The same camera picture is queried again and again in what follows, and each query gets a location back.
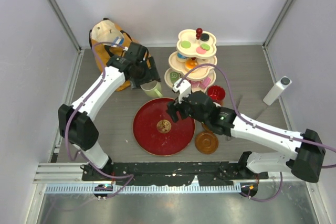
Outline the large green macaron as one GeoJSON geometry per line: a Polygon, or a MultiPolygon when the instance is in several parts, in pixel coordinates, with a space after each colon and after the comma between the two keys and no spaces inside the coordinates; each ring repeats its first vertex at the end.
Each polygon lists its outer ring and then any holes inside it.
{"type": "Polygon", "coordinates": [[[183,40],[183,41],[181,41],[180,46],[182,48],[188,49],[188,48],[191,47],[191,43],[189,41],[187,41],[187,40],[183,40]]]}

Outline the pink layered cake slice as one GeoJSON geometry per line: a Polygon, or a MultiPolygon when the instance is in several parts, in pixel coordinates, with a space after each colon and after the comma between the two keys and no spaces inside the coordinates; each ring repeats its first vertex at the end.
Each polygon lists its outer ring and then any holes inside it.
{"type": "Polygon", "coordinates": [[[212,79],[210,77],[206,77],[205,79],[203,79],[200,84],[199,87],[203,90],[206,90],[207,87],[212,83],[212,79]]]}

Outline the small green macaron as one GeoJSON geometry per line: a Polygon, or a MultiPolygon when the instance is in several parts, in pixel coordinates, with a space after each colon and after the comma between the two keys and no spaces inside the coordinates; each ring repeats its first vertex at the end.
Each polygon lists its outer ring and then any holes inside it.
{"type": "Polygon", "coordinates": [[[201,44],[201,48],[208,51],[211,47],[208,44],[201,44]]]}

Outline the black sandwich cookie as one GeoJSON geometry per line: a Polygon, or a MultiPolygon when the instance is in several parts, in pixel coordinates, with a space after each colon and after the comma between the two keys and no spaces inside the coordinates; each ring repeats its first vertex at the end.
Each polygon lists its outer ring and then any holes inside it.
{"type": "Polygon", "coordinates": [[[201,41],[209,41],[209,34],[202,33],[200,36],[201,41]]]}

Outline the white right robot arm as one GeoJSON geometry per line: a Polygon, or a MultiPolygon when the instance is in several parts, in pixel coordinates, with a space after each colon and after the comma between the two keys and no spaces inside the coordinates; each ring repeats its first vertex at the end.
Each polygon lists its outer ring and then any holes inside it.
{"type": "Polygon", "coordinates": [[[313,130],[300,133],[260,123],[220,106],[200,91],[169,102],[167,113],[173,122],[193,118],[217,135],[249,140],[273,150],[266,154],[244,152],[237,166],[242,178],[263,172],[291,172],[306,182],[319,181],[326,150],[313,130]]]}

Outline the red mug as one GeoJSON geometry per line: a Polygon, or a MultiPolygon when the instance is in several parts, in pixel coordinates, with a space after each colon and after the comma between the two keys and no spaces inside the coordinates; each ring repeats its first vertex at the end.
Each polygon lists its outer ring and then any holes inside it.
{"type": "Polygon", "coordinates": [[[207,95],[216,103],[223,105],[226,92],[223,87],[213,85],[207,89],[207,95]]]}

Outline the blue frosted donut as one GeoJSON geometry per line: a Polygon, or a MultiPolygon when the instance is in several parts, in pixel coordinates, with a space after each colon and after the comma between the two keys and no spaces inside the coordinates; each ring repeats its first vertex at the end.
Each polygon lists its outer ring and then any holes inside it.
{"type": "Polygon", "coordinates": [[[184,55],[178,53],[177,54],[177,60],[180,61],[180,62],[185,62],[187,60],[187,58],[184,55]]]}

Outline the magenta swirl roll cake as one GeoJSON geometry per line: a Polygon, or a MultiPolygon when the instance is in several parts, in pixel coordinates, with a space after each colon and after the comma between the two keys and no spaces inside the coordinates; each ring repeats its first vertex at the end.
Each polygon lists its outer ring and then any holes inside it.
{"type": "Polygon", "coordinates": [[[191,86],[192,86],[192,89],[196,89],[196,88],[199,88],[200,87],[200,81],[191,81],[191,86]]]}

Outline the pink macaron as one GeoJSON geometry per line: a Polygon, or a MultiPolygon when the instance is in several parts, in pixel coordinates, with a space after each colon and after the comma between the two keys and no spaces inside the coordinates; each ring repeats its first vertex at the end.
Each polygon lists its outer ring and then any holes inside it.
{"type": "Polygon", "coordinates": [[[197,52],[198,54],[205,54],[205,53],[206,53],[206,50],[203,49],[202,47],[197,47],[197,48],[196,48],[196,52],[197,52]]]}

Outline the orange glazed donut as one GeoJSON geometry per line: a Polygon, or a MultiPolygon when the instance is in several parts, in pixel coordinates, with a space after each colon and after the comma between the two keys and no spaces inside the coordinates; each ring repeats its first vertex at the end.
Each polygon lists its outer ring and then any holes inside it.
{"type": "Polygon", "coordinates": [[[184,62],[184,68],[186,71],[190,71],[198,65],[197,60],[189,59],[184,62]]]}

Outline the light green mug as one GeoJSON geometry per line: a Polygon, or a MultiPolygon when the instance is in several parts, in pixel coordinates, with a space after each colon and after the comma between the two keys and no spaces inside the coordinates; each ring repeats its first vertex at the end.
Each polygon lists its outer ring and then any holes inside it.
{"type": "Polygon", "coordinates": [[[158,81],[151,81],[149,83],[145,83],[140,85],[140,88],[151,98],[162,98],[162,87],[161,83],[158,81]]]}

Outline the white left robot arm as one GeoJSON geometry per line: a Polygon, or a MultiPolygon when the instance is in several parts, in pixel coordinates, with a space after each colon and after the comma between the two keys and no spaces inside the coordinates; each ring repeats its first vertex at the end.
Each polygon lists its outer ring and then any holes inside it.
{"type": "Polygon", "coordinates": [[[110,96],[126,81],[134,89],[152,81],[159,82],[160,75],[154,59],[147,47],[136,42],[122,46],[104,41],[101,45],[109,55],[107,63],[98,57],[96,47],[91,49],[102,73],[93,85],[71,105],[62,104],[58,109],[60,135],[65,146],[74,146],[94,168],[94,175],[100,180],[107,180],[112,175],[113,162],[98,143],[99,132],[94,120],[110,96]]]}

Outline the metal serving tongs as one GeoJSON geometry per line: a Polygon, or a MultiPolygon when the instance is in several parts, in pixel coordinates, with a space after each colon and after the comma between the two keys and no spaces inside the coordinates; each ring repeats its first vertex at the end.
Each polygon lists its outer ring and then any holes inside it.
{"type": "Polygon", "coordinates": [[[260,99],[242,97],[237,108],[241,114],[256,120],[265,112],[267,105],[260,99]]]}

